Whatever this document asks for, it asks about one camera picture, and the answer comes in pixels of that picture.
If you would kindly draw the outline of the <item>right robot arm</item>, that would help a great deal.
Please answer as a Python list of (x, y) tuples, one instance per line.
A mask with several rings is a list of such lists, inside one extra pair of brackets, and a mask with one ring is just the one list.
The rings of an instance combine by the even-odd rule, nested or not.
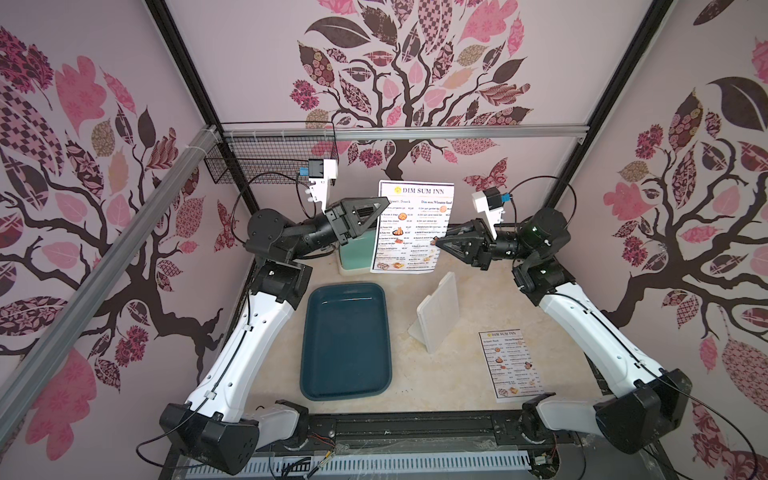
[(591, 302), (555, 257), (569, 239), (564, 215), (543, 208), (511, 231), (475, 219), (434, 243), (483, 271), (494, 261), (512, 261), (518, 290), (569, 334), (608, 385), (608, 394), (593, 400), (544, 393), (526, 401), (519, 420), (523, 437), (543, 444), (555, 431), (594, 434), (634, 454), (680, 427), (692, 383), (681, 370), (667, 370), (642, 352)]

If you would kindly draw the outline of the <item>new dim sum menu sheet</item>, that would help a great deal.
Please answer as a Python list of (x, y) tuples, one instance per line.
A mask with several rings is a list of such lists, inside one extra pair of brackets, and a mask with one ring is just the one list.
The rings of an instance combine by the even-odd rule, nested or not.
[(389, 204), (377, 219), (370, 272), (432, 272), (440, 254), (435, 241), (448, 229), (454, 185), (382, 180), (378, 192)]

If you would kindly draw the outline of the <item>aluminium rail back horizontal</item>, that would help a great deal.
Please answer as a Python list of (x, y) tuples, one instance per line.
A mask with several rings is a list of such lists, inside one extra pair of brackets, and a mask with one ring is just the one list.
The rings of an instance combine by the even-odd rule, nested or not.
[(374, 140), (451, 140), (480, 138), (584, 138), (589, 131), (587, 125), (511, 125), (511, 126), (463, 126), (463, 127), (371, 127), (371, 128), (321, 128), (321, 129), (230, 129), (224, 131), (226, 138), (316, 138), (337, 141)]

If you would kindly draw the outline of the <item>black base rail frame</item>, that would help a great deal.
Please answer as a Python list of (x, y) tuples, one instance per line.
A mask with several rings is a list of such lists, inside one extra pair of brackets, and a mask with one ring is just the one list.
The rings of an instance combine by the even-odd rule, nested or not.
[[(659, 445), (626, 454), (592, 434), (559, 431), (543, 444), (528, 442), (519, 429), (518, 410), (309, 414), (305, 442), (276, 442), (253, 457), (369, 455), (440, 452), (525, 451), (529, 471), (423, 473), (383, 479), (672, 479)], [(182, 455), (173, 447), (167, 479), (236, 479)]]

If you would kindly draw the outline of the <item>aluminium rail left diagonal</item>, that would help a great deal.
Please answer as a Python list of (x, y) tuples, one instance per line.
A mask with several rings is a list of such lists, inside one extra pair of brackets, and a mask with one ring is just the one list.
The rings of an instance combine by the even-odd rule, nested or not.
[(140, 207), (128, 227), (108, 249), (95, 271), (75, 291), (58, 318), (34, 343), (5, 382), (1, 393), (1, 442), (6, 443), (24, 419), (80, 334), (112, 291), (140, 247), (171, 206), (205, 154), (220, 139), (214, 126), (202, 128), (181, 151), (160, 185)]

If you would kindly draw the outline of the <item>dark teal plastic tray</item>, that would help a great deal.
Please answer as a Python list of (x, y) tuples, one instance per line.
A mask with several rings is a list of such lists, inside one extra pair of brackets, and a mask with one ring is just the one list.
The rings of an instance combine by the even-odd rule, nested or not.
[(383, 393), (392, 381), (386, 295), (376, 283), (317, 288), (309, 297), (300, 390), (315, 402)]

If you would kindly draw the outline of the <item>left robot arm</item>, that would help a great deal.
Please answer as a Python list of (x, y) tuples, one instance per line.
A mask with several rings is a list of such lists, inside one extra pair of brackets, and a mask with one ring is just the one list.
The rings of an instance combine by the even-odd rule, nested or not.
[(197, 388), (184, 403), (168, 404), (159, 420), (182, 455), (236, 475), (258, 449), (276, 442), (305, 442), (308, 409), (278, 400), (247, 418), (251, 387), (307, 291), (312, 268), (304, 258), (361, 236), (388, 205), (385, 197), (345, 198), (300, 223), (274, 209), (252, 215), (245, 248), (254, 255), (257, 270), (239, 320)]

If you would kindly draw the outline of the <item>white acrylic menu holder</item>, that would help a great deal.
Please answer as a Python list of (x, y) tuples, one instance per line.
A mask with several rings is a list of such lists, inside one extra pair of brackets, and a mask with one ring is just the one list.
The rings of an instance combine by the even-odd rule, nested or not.
[(448, 272), (435, 291), (417, 306), (416, 320), (408, 334), (422, 343), (429, 354), (434, 354), (460, 320), (457, 279)]

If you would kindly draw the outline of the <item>mint green toaster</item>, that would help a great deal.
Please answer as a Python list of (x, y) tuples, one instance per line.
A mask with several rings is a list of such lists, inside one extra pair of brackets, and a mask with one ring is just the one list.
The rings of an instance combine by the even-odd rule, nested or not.
[(375, 231), (351, 239), (338, 250), (338, 271), (341, 276), (355, 276), (370, 272), (375, 248)]

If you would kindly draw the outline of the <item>old menu sheet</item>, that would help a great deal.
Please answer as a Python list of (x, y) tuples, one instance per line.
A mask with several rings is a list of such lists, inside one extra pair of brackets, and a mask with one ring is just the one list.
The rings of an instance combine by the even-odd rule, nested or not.
[(532, 398), (544, 392), (521, 329), (482, 331), (479, 339), (497, 403)]

